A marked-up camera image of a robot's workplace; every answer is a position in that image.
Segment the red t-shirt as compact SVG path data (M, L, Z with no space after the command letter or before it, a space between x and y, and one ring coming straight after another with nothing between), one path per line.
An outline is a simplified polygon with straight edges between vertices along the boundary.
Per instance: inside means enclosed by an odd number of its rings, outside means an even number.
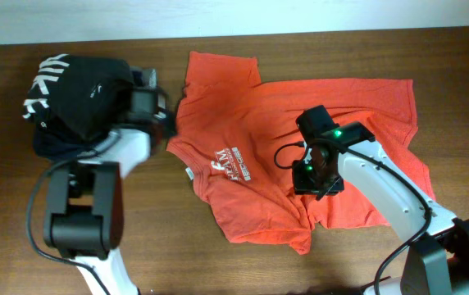
M304 79L264 83L257 60L191 52L178 134L167 149L191 169L194 192L232 243L285 244L310 252L316 225L354 229L385 218L351 184L333 197L294 193L290 170L303 150L297 118L323 106L346 125L358 121L425 193L430 172L409 151L417 109L409 79Z

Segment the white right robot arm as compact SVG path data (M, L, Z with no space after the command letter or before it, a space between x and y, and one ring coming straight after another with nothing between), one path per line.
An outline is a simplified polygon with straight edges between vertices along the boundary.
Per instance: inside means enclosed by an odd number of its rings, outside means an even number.
M338 125L323 106L296 120L305 152L292 164L294 191L317 200L356 188L401 240L373 281L344 294L469 294L469 219L420 189L359 122Z

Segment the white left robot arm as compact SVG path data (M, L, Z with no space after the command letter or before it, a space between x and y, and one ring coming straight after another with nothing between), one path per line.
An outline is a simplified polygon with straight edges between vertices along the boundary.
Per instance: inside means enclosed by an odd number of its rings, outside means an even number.
M53 164L43 218L43 240L57 250L39 255L76 267L93 294L138 294L119 245L124 232L123 179L164 139L176 134L175 115L159 87L128 93L108 138L93 151Z

